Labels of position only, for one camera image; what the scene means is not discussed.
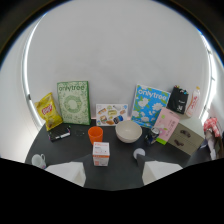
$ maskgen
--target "small white box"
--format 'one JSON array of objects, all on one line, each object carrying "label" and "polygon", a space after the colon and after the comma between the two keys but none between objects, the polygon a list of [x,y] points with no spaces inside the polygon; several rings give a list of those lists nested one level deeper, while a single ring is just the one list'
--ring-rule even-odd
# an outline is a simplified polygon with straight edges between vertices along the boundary
[{"label": "small white box", "polygon": [[95,166],[107,166],[110,157],[108,142],[94,142],[93,162]]}]

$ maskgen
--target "red and white box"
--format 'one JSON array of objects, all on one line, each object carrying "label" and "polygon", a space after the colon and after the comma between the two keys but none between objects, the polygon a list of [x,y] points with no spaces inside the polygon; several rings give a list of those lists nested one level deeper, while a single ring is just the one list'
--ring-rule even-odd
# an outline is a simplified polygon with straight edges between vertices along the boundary
[{"label": "red and white box", "polygon": [[93,162],[95,166],[108,166],[110,149],[108,142],[94,142]]},{"label": "red and white box", "polygon": [[180,117],[173,111],[163,107],[154,127],[159,128],[160,134],[156,141],[165,145],[179,123]]}]

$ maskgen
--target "yellow snack bag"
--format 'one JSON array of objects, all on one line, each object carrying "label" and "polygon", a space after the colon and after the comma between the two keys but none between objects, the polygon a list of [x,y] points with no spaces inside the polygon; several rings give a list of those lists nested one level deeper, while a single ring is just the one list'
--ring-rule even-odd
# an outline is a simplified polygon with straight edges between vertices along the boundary
[{"label": "yellow snack bag", "polygon": [[46,121],[47,131],[63,122],[56,110],[52,93],[48,93],[43,99],[36,102],[35,107],[40,117]]}]

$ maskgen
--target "mug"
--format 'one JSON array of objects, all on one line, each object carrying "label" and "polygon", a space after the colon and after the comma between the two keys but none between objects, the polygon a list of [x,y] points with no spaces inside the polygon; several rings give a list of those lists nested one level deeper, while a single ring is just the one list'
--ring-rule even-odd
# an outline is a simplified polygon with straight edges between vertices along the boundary
[{"label": "mug", "polygon": [[45,169],[46,168],[46,162],[45,162],[44,154],[34,155],[33,158],[32,158],[32,164],[36,167],[41,168],[41,169]]}]

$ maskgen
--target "black bag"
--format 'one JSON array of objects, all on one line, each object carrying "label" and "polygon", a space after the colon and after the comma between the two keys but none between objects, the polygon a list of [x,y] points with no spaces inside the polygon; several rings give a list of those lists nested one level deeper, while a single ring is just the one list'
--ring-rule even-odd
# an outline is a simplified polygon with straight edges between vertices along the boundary
[{"label": "black bag", "polygon": [[170,95],[167,107],[172,111],[184,114],[187,105],[188,95],[189,94],[186,90],[180,89],[175,86]]}]

